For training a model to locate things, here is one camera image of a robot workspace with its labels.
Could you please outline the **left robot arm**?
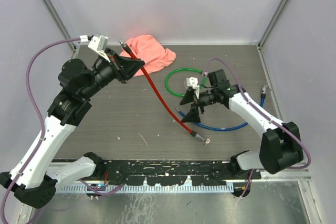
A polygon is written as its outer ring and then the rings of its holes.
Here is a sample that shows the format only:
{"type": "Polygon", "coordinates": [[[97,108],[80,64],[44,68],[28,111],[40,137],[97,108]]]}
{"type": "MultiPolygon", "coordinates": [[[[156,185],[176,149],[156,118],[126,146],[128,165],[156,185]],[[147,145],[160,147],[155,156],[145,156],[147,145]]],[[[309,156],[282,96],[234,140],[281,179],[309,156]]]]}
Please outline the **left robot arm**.
{"type": "Polygon", "coordinates": [[[72,182],[105,174],[104,160],[93,152],[55,171],[49,164],[68,136],[91,109],[90,99],[113,80],[126,83],[144,65],[140,59],[119,56],[106,50],[107,59],[98,57],[91,69],[76,58],[62,67],[58,80],[62,90],[54,98],[44,121],[44,130],[34,140],[21,162],[10,172],[1,173],[1,185],[20,202],[40,209],[56,190],[72,182]]]}

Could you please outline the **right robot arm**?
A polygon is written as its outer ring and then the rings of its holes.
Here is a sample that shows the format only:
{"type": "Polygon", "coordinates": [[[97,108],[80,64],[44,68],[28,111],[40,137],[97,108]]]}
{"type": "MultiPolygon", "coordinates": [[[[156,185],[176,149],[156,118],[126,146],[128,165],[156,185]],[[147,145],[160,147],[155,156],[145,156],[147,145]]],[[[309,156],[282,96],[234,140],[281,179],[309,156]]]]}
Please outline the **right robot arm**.
{"type": "Polygon", "coordinates": [[[231,85],[223,70],[208,74],[211,88],[200,91],[195,77],[185,79],[186,93],[181,105],[191,108],[182,118],[183,123],[201,123],[200,114],[209,105],[219,103],[238,114],[261,138],[257,151],[244,151],[230,158],[229,170],[233,177],[241,179],[252,169],[264,169],[276,174],[303,161],[303,148],[298,126],[284,123],[263,109],[239,85],[231,85]]]}

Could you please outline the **red cable lock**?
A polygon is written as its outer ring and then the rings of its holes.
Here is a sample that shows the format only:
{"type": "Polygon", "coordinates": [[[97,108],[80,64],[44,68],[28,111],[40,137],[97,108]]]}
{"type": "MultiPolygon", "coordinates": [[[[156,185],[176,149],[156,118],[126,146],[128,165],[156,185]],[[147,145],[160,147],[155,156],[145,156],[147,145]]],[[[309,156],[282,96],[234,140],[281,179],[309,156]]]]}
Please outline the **red cable lock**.
{"type": "MultiPolygon", "coordinates": [[[[131,57],[131,59],[138,59],[135,54],[133,53],[132,49],[126,44],[124,43],[122,40],[119,40],[119,44],[121,45],[122,49],[131,57]]],[[[161,102],[161,104],[163,105],[163,107],[166,109],[166,111],[170,114],[170,116],[186,131],[188,131],[188,133],[193,137],[196,138],[198,140],[200,140],[203,143],[203,146],[206,146],[207,144],[209,144],[211,141],[209,138],[205,138],[201,135],[199,135],[197,132],[191,130],[188,126],[186,126],[184,123],[181,122],[181,120],[173,113],[173,111],[168,107],[168,105],[166,104],[166,102],[164,101],[163,97],[161,96],[160,92],[158,91],[157,87],[155,86],[152,78],[150,77],[150,75],[148,74],[148,72],[146,71],[146,69],[144,67],[141,67],[141,71],[144,74],[144,76],[146,77],[148,83],[150,84],[152,90],[154,91],[155,95],[157,96],[157,98],[159,99],[159,101],[161,102]]]]}

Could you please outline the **green cable lock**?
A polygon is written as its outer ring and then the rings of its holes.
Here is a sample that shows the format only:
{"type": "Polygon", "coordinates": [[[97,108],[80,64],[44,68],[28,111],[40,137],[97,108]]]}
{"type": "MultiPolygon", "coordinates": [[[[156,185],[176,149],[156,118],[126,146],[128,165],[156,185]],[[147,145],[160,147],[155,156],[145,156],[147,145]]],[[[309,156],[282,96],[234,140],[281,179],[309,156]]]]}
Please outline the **green cable lock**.
{"type": "Polygon", "coordinates": [[[182,72],[192,72],[192,73],[197,73],[197,74],[203,73],[202,70],[196,69],[196,68],[177,68],[167,74],[165,81],[164,81],[165,88],[168,93],[170,93],[171,95],[175,97],[179,97],[179,98],[183,97],[184,94],[182,92],[179,92],[179,90],[175,90],[176,85],[173,84],[172,77],[182,72]]]}

